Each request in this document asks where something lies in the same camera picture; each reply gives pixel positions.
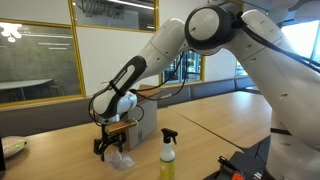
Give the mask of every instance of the white robotic arm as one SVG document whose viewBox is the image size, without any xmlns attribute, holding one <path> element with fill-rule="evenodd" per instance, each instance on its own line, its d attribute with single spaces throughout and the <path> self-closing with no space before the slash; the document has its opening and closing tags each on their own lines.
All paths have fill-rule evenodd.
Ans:
<svg viewBox="0 0 320 180">
<path fill-rule="evenodd" d="M 226 48 L 273 109 L 266 174 L 274 179 L 318 179 L 320 76 L 293 58 L 267 48 L 261 44 L 264 41 L 253 40 L 248 29 L 293 52 L 279 28 L 258 11 L 246 12 L 239 20 L 218 6 L 200 7 L 190 14 L 186 24 L 177 19 L 163 24 L 146 47 L 93 97 L 94 110 L 103 118 L 122 113 L 127 108 L 120 110 L 119 100 L 130 87 L 162 72 L 186 49 L 210 55 Z"/>
</svg>

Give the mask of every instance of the spray bottle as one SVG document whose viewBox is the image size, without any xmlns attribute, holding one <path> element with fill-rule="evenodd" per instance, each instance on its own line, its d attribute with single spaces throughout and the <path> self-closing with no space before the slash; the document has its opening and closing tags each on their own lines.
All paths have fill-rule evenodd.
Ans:
<svg viewBox="0 0 320 180">
<path fill-rule="evenodd" d="M 167 128 L 163 128 L 161 131 L 163 133 L 163 149 L 160 155 L 160 177 L 162 180 L 173 180 L 175 153 L 172 150 L 171 138 L 177 144 L 176 136 L 178 136 L 178 132 Z"/>
</svg>

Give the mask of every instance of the robotic arm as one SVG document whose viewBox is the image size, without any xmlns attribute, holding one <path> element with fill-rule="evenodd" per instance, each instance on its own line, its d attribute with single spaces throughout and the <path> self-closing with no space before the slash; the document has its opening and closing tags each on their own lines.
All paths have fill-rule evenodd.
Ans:
<svg viewBox="0 0 320 180">
<path fill-rule="evenodd" d="M 279 28 L 258 11 L 248 11 L 240 17 L 214 5 L 197 8 L 185 24 L 178 19 L 165 22 L 142 51 L 93 97 L 94 111 L 103 118 L 128 111 L 134 103 L 122 98 L 128 99 L 125 95 L 132 85 L 162 72 L 186 49 L 211 55 L 226 48 L 273 109 L 265 174 L 270 179 L 318 179 L 319 74 L 310 64 L 294 61 L 266 44 L 289 54 L 294 52 Z"/>
</svg>

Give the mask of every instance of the spray nozzle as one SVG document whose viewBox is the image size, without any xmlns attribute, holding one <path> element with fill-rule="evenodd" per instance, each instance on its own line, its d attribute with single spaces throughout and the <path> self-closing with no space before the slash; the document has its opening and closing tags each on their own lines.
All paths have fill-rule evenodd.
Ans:
<svg viewBox="0 0 320 180">
<path fill-rule="evenodd" d="M 167 129 L 167 128 L 162 128 L 161 131 L 163 133 L 163 142 L 164 143 L 167 143 L 167 144 L 170 143 L 171 138 L 172 138 L 174 144 L 177 144 L 176 136 L 178 136 L 178 132 L 173 131 L 171 129 Z"/>
</svg>

